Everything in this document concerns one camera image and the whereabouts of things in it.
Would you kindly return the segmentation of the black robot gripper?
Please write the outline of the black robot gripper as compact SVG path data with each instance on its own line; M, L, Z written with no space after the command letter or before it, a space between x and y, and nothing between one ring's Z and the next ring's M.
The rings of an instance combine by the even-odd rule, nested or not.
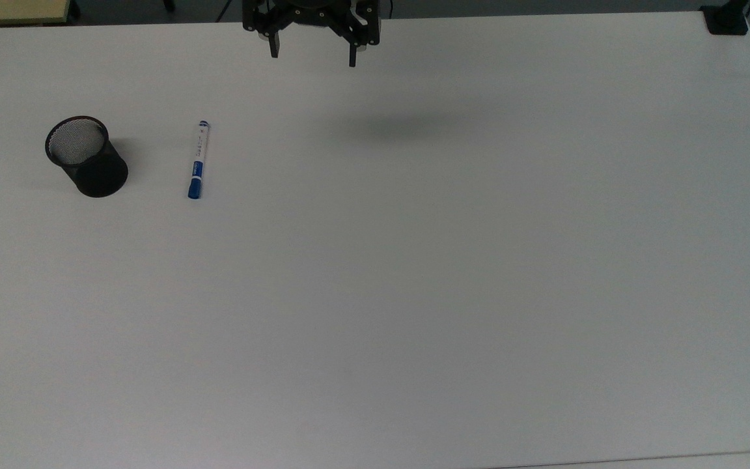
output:
M243 1L242 27L267 41L279 57L279 33L289 25L329 29L349 43L348 65L357 63L358 48L381 41L379 1Z

